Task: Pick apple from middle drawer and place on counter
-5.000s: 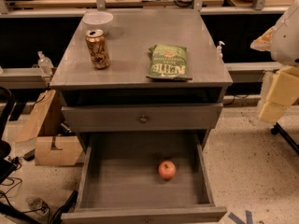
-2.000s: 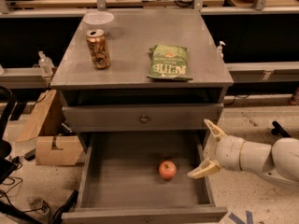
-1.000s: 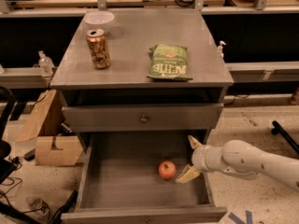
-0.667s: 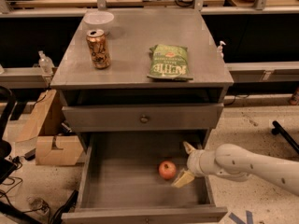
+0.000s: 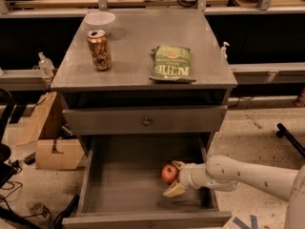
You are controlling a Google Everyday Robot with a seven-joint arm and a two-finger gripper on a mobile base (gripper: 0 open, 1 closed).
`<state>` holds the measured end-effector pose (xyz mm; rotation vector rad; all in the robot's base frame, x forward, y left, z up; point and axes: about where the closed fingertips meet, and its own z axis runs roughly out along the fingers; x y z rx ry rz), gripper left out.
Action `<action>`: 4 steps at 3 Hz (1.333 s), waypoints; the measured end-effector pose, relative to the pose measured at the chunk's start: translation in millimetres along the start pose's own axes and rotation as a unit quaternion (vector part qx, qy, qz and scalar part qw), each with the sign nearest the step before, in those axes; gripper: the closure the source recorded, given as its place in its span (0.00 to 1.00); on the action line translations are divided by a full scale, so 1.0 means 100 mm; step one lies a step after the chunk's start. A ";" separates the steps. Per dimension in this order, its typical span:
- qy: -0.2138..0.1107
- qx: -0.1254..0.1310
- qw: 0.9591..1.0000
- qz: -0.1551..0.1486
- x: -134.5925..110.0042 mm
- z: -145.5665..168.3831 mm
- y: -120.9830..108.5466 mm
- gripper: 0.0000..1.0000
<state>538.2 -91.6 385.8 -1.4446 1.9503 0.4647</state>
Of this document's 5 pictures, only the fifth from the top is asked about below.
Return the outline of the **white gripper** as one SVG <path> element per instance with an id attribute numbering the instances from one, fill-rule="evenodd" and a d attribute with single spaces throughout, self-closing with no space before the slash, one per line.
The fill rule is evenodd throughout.
<path id="1" fill-rule="evenodd" d="M 176 167 L 179 172 L 177 181 L 174 181 L 170 187 L 163 192 L 166 198 L 173 198 L 180 196 L 186 192 L 186 189 L 196 189 L 205 187 L 208 182 L 206 164 L 187 163 L 182 161 L 173 160 L 172 165 Z"/>

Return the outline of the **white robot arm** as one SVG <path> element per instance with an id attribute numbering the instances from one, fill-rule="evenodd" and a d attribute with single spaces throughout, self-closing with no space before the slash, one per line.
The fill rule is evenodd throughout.
<path id="1" fill-rule="evenodd" d="M 167 198 L 202 187 L 231 192 L 239 183 L 247 184 L 289 202 L 284 229 L 305 227 L 305 166 L 294 170 L 211 156 L 200 164 L 173 160 L 162 168 L 161 177 L 170 185 L 163 193 Z"/>

